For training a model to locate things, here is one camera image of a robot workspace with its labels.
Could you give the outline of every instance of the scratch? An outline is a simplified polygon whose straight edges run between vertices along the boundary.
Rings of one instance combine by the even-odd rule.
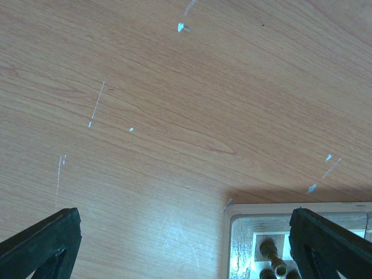
[[[99,94],[98,94],[97,103],[95,104],[95,107],[94,107],[94,110],[93,110],[93,114],[92,114],[92,117],[91,117],[91,121],[89,121],[89,124],[88,124],[88,128],[90,128],[91,125],[92,125],[93,117],[94,117],[95,111],[96,111],[96,109],[97,109],[98,101],[99,101],[99,99],[100,99],[100,97],[101,97],[101,93],[102,93],[102,90],[103,90],[103,87],[104,87],[104,86],[105,86],[105,81],[103,81],[101,91],[100,91]]]
[[[161,239],[161,237],[162,237],[163,226],[164,226],[165,222],[167,221],[167,219],[168,219],[168,216],[164,219],[163,224],[160,226],[159,236],[158,236],[158,239],[156,240],[156,245],[158,244],[158,240]]]
[[[165,245],[167,245],[167,247],[168,247],[168,241],[165,241],[165,242],[164,242],[164,246],[163,246],[163,255],[165,254]]]
[[[182,230],[181,230],[181,234],[182,234],[183,238],[186,239],[188,245],[190,245],[190,247],[192,248],[192,251],[194,252],[194,256],[195,256],[195,260],[196,260],[196,264],[198,265],[198,270],[200,271],[200,268],[199,268],[199,258],[198,258],[198,256],[196,255],[196,251],[195,251],[194,246],[192,246],[192,244],[189,242],[188,238],[185,236],[185,234],[183,233]]]
[[[233,201],[233,198],[228,199],[228,202],[227,202],[226,206],[223,208],[223,210],[221,211],[221,213],[223,213],[223,212],[226,210],[226,208],[229,206],[229,204],[230,204],[232,201]]]
[[[59,166],[58,166],[58,176],[57,176],[57,191],[56,191],[56,203],[54,207],[57,207],[57,199],[58,199],[58,188],[59,188],[59,177],[60,177],[60,163],[62,162],[62,156],[59,158]]]
[[[188,13],[188,10],[190,10],[190,8],[193,6],[193,4],[196,2],[196,0],[192,0],[190,4],[188,4],[187,8],[186,8],[186,11],[185,11],[185,16],[187,15]]]
[[[338,162],[341,161],[341,159],[342,157],[339,158],[338,161],[325,173],[322,179],[324,179],[327,176],[327,174],[337,166]]]
[[[97,218],[95,217],[95,214],[92,211],[90,211],[90,214],[92,215],[92,217],[94,218],[94,220],[97,220]]]
[[[367,222],[366,222],[366,229],[364,230],[364,239],[366,239],[366,234],[367,234],[367,229],[368,229],[368,221],[369,221],[369,218],[370,216],[368,215],[368,212],[366,212],[366,215],[367,215]]]

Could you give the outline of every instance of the white scratch mark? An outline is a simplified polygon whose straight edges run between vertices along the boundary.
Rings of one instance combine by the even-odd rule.
[[[226,210],[226,207],[233,201],[233,198],[230,198],[228,199],[228,202],[226,204],[226,206],[223,208],[223,210],[221,211],[221,213],[223,213],[225,210]]]
[[[95,214],[93,214],[92,211],[89,211],[89,213],[92,215],[92,217],[94,218],[94,220],[97,220],[97,218],[95,217]]]
[[[328,170],[328,172],[325,173],[322,179],[324,179],[327,176],[327,174],[337,166],[338,162],[341,161],[341,159],[342,157],[339,158],[338,161]]]
[[[59,158],[59,166],[58,166],[58,176],[57,176],[57,191],[56,191],[56,203],[54,207],[57,207],[57,199],[58,199],[58,188],[59,188],[59,176],[60,176],[60,163],[62,161],[62,156]]]
[[[98,94],[97,103],[95,104],[95,107],[94,107],[94,110],[93,110],[93,114],[92,114],[92,117],[91,117],[91,121],[89,121],[89,124],[88,124],[88,128],[90,128],[91,125],[92,125],[93,117],[94,117],[95,111],[97,110],[98,101],[99,101],[99,99],[100,99],[100,97],[101,97],[101,93],[102,93],[102,90],[103,90],[103,87],[104,87],[104,86],[105,86],[105,81],[103,81],[101,91],[100,91],[99,94]]]
[[[163,255],[165,254],[165,245],[168,244],[168,242],[165,240],[164,245],[163,245]]]
[[[164,226],[164,223],[167,221],[167,219],[168,219],[168,216],[164,219],[163,224],[160,226],[159,236],[158,236],[158,239],[156,240],[156,245],[158,244],[158,240],[161,239],[161,237],[162,237],[163,226]]]
[[[190,10],[190,8],[193,6],[193,4],[196,2],[196,0],[192,0],[190,4],[188,4],[187,8],[186,8],[186,11],[185,11],[185,16],[187,15],[188,13],[188,10]]]
[[[190,247],[192,248],[192,251],[194,252],[194,256],[195,256],[195,260],[196,260],[196,264],[198,265],[198,270],[200,271],[200,268],[199,268],[199,258],[198,256],[196,255],[196,251],[195,251],[195,248],[194,246],[191,245],[191,243],[189,242],[188,238],[185,236],[184,232],[181,230],[181,234],[183,236],[183,238],[186,239],[188,245],[190,245]]]
[[[183,30],[184,26],[185,26],[185,25],[184,25],[183,22],[180,22],[180,23],[178,24],[178,27],[177,27],[178,33],[181,32],[181,31]]]
[[[317,186],[318,186],[318,184],[313,184],[313,186],[309,187],[309,190],[307,191],[307,194],[313,192],[316,189]]]

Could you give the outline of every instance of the metal cylinder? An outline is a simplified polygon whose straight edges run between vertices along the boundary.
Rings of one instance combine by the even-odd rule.
[[[260,279],[277,279],[277,277],[271,269],[264,269],[260,273]]]
[[[301,279],[300,274],[298,274],[297,270],[291,270],[285,279]]]
[[[260,252],[263,257],[271,261],[271,268],[274,270],[276,276],[283,277],[287,274],[288,266],[278,257],[278,249],[272,239],[267,239],[261,243]]]

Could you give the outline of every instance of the white paint fleck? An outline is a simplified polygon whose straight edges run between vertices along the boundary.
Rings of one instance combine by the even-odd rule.
[[[228,202],[227,202],[226,206],[223,208],[223,210],[221,211],[221,213],[223,213],[223,212],[226,210],[226,208],[228,207],[228,205],[229,205],[232,201],[233,201],[233,198],[228,199]]]
[[[309,187],[309,190],[307,191],[307,194],[313,192],[316,189],[317,186],[318,186],[318,184],[313,184],[313,186]]]
[[[181,32],[181,31],[183,30],[184,26],[185,26],[185,25],[184,25],[183,22],[180,22],[180,23],[178,24],[178,33]]]
[[[327,176],[327,174],[337,166],[338,162],[341,161],[341,159],[342,157],[339,158],[338,161],[325,173],[322,179],[324,179]]]

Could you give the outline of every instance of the wood grain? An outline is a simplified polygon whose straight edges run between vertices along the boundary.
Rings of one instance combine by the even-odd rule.
[[[217,278],[230,197],[371,200],[371,3],[188,4],[0,4],[0,241],[78,207],[73,278]]]

